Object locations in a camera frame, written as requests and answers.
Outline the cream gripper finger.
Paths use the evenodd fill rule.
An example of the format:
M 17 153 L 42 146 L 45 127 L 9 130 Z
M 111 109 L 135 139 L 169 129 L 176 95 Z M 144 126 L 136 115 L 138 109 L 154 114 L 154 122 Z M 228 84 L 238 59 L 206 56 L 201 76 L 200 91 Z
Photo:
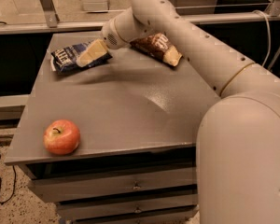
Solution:
M 109 58 L 108 48 L 102 39 L 95 39 L 77 57 L 77 66 L 84 68 L 96 61 Z

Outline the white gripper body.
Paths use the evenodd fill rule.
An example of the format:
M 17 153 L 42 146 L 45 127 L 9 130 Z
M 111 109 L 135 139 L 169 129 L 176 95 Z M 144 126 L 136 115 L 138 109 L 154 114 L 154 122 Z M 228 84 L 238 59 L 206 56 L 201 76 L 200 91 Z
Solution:
M 126 27 L 119 18 L 106 22 L 102 27 L 101 35 L 110 49 L 120 49 L 127 45 Z

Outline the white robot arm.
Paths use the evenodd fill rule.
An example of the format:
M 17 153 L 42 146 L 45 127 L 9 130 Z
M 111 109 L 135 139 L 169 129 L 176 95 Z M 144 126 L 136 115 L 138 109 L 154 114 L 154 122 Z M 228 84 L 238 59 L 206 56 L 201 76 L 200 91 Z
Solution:
M 280 78 L 180 17 L 168 0 L 132 0 L 104 23 L 119 49 L 162 32 L 218 96 L 197 134 L 201 224 L 280 224 Z

